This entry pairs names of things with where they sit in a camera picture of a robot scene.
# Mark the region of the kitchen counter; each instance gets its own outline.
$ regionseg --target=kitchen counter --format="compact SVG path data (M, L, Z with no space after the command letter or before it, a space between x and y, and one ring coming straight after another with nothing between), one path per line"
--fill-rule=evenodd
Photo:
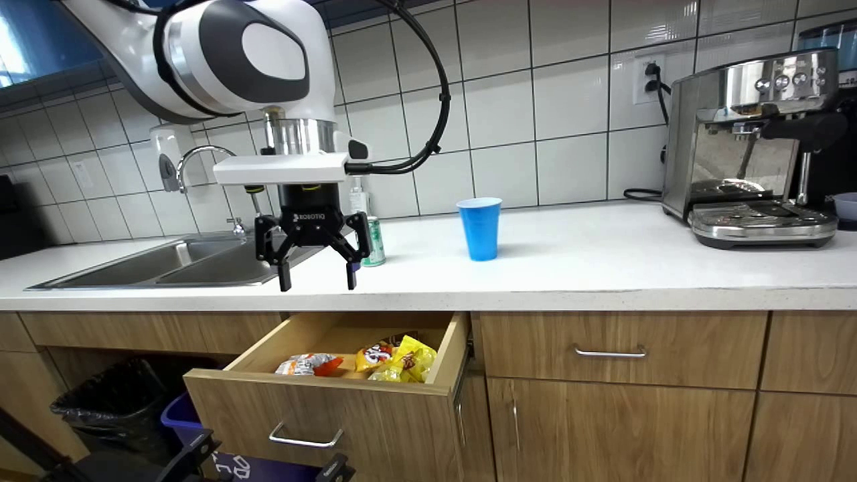
M854 311L857 232L819 248L711 248L660 203L503 212L502 256L471 263L459 216L384 223L387 266L319 252L260 287L27 287L159 241L61 246L0 263L0 311Z

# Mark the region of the blue plastic cup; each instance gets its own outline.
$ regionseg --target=blue plastic cup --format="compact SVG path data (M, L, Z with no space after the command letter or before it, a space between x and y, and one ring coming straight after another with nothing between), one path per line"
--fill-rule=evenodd
M498 256L502 199L467 199L459 203L467 252L471 259Z

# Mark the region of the electrical outlet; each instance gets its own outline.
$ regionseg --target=electrical outlet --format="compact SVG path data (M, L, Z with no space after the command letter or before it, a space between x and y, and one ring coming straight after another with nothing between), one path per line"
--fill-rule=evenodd
M635 58L635 65L632 65L632 104L660 104L660 96L645 92L645 84L651 81L645 75L649 65L660 65L663 75L664 75L668 73L668 55L640 55L640 58Z

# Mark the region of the drawer handle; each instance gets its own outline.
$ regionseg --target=drawer handle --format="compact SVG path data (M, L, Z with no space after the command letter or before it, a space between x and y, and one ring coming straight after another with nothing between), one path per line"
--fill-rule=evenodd
M572 351L582 358L645 358L649 355L645 345L637 345L637 351L586 351L573 345Z
M278 430L288 428L288 421L277 422L273 430L269 433L269 442L273 445L293 445L293 446L312 446L312 449L332 449L341 445L344 440L344 430L345 428L337 428L337 433L328 442L317 442L317 440L293 440L293 436L282 436Z

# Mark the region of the power cord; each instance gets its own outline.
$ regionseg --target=power cord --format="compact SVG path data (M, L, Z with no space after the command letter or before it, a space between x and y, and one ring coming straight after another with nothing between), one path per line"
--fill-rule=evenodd
M673 88L663 81L663 67L656 61L645 65L645 78L651 78L645 84L645 92L660 94L663 116L664 116L664 122L671 125L671 109L668 109L664 94L673 94Z
M446 134L448 129L448 120L450 120L450 81L448 81L448 70L446 65L439 61L439 53L430 37L430 33L422 27L418 19L412 19L404 9L402 0L379 0L381 6L387 6L390 11L395 11L418 37L422 43L426 45L431 61L434 61L434 70L436 70L436 78L439 78L439 116L436 116L436 122L434 122L434 130L430 137L430 142L424 145L424 150L402 164L355 164L348 160L345 164L345 175L407 175L407 172L416 172L418 165L424 165L431 154L439 153L439 137Z
M671 125L671 109L668 109L668 100L664 94L673 94L673 88L664 84L663 78L663 67L656 61L645 65L645 94L656 94L660 96L660 106L664 116L664 125ZM664 193L663 191L651 191L651 188L627 188L623 193L631 200L660 200Z

